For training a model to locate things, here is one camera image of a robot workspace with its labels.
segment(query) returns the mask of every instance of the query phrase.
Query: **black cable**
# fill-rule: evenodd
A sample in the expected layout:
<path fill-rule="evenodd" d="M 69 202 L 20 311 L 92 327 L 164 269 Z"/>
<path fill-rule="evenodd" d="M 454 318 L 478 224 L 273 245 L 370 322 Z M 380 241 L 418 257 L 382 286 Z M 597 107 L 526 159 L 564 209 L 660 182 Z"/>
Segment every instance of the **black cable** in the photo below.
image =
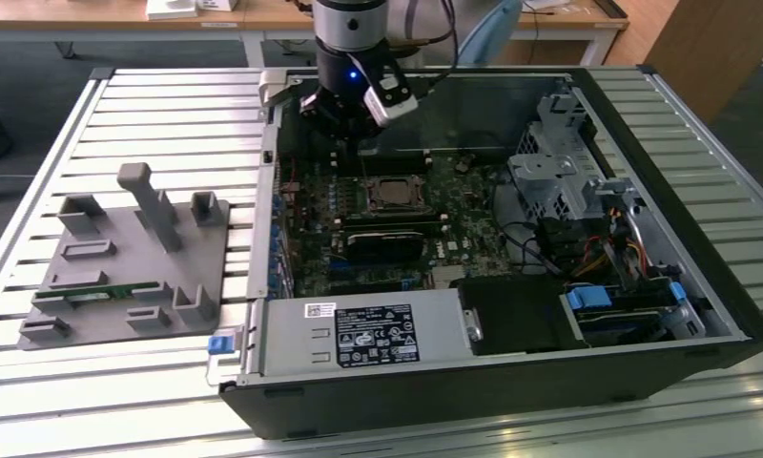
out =
<path fill-rule="evenodd" d="M 295 4 L 295 6 L 297 7 L 297 10 L 303 13 L 307 12 L 313 12 L 315 7 L 312 7 L 311 5 L 305 5 L 304 3 L 300 2 L 300 0 L 285 0 L 287 3 L 292 2 Z"/>
<path fill-rule="evenodd" d="M 524 3 L 532 9 L 532 17 L 534 18 L 534 41 L 532 41 L 532 51 L 529 51 L 529 60 L 525 65 L 532 65 L 532 60 L 534 60 L 534 50 L 537 49 L 537 42 L 540 41 L 540 24 L 537 22 L 538 12 L 528 3 Z"/>
<path fill-rule="evenodd" d="M 436 87 L 436 85 L 446 79 L 446 76 L 452 74 L 456 69 L 458 68 L 458 60 L 461 59 L 460 56 L 460 45 L 458 45 L 458 29 L 456 28 L 456 5 L 453 4 L 453 0 L 441 0 L 441 7 L 444 8 L 444 13 L 446 14 L 446 21 L 449 22 L 450 33 L 453 38 L 453 64 L 452 66 L 433 79 L 430 82 L 430 90 Z"/>
<path fill-rule="evenodd" d="M 505 237 L 512 243 L 516 244 L 516 246 L 517 246 L 518 248 L 521 248 L 521 250 L 524 251 L 524 256 L 525 256 L 525 253 L 528 253 L 529 255 L 532 255 L 532 257 L 533 257 L 536 260 L 538 260 L 540 262 L 544 263 L 544 265 L 545 265 L 546 268 L 549 269 L 549 272 L 552 272 L 557 277 L 569 278 L 569 276 L 565 274 L 565 272 L 562 271 L 562 269 L 561 269 L 560 267 L 557 267 L 557 265 L 556 265 L 544 255 L 541 255 L 541 254 L 537 253 L 533 249 L 530 249 L 530 248 L 526 246 L 526 243 L 518 242 L 518 240 L 517 240 L 514 237 L 512 237 L 512 236 L 509 235 L 509 233 L 506 233 L 506 231 L 504 230 L 506 226 L 504 226 L 504 225 L 500 224 L 500 221 L 497 220 L 497 215 L 494 214 L 494 197 L 496 197 L 496 194 L 497 194 L 497 184 L 494 185 L 493 192 L 492 192 L 492 195 L 490 195 L 490 200 L 492 200 L 492 202 L 490 202 L 490 207 L 492 207 L 492 213 L 493 213 L 493 223 L 494 223 L 494 227 L 497 228 L 497 231 L 504 235 L 504 237 Z"/>

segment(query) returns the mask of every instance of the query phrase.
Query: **blue latch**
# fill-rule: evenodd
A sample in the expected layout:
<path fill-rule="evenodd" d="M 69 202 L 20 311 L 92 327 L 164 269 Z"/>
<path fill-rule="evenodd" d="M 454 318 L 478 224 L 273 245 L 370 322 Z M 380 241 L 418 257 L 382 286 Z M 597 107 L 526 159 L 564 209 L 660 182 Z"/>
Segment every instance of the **blue latch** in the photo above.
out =
<path fill-rule="evenodd" d="M 235 336 L 209 337 L 209 346 L 207 351 L 211 355 L 227 355 L 229 353 L 235 353 Z"/>
<path fill-rule="evenodd" d="M 610 307 L 613 305 L 604 286 L 578 286 L 566 294 L 566 298 L 574 310 Z"/>
<path fill-rule="evenodd" d="M 688 292 L 685 291 L 685 286 L 678 281 L 670 283 L 670 291 L 673 296 L 676 296 L 676 301 L 681 302 L 688 298 Z"/>

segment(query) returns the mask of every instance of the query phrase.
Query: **white label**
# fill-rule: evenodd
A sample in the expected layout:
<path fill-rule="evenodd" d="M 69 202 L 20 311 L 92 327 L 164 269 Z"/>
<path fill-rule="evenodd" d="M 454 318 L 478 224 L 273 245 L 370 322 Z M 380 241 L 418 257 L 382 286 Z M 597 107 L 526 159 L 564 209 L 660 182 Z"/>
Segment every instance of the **white label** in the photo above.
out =
<path fill-rule="evenodd" d="M 233 29 L 239 26 L 237 22 L 203 22 L 201 27 L 215 27 L 219 29 Z"/>
<path fill-rule="evenodd" d="M 68 300 L 71 302 L 107 301 L 108 299 L 111 299 L 111 295 L 107 293 L 79 294 L 76 296 L 68 296 Z"/>
<path fill-rule="evenodd" d="M 308 303 L 305 305 L 305 318 L 333 317 L 336 302 Z"/>

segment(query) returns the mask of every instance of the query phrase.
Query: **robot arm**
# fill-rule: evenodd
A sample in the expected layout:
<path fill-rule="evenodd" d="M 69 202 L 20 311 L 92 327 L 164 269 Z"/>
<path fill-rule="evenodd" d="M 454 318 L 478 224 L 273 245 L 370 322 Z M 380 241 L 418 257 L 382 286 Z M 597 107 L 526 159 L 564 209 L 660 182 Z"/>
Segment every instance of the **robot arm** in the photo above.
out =
<path fill-rule="evenodd" d="M 386 40 L 386 0 L 315 0 L 320 89 L 303 116 L 326 135 L 376 136 L 418 102 Z"/>
<path fill-rule="evenodd" d="M 325 135 L 357 143 L 378 135 L 398 117 L 416 110 L 418 99 L 449 75 L 460 59 L 465 64 L 485 63 L 512 35 L 522 2 L 312 0 L 312 3 L 320 89 L 304 100 L 303 116 Z M 436 38 L 413 39 L 414 35 Z M 397 40 L 396 48 L 388 36 Z M 429 81 L 426 90 L 421 89 L 424 94 L 413 90 L 397 63 L 397 58 L 405 57 L 402 52 L 417 51 L 418 47 L 429 47 L 453 61 L 453 66 Z"/>

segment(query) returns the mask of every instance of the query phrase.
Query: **gray carpet floor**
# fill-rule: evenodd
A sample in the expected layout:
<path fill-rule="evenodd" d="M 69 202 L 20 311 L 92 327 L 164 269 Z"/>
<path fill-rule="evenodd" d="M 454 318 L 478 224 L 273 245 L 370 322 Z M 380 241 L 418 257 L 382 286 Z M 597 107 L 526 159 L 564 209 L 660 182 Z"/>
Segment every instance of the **gray carpet floor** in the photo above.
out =
<path fill-rule="evenodd" d="M 15 139 L 0 175 L 33 175 L 95 67 L 204 68 L 247 65 L 237 42 L 77 43 L 79 57 L 60 58 L 53 44 L 0 43 L 0 118 Z M 312 55 L 284 55 L 267 44 L 268 64 L 301 66 Z M 712 126 L 763 184 L 763 68 Z M 0 236 L 29 179 L 0 179 Z"/>

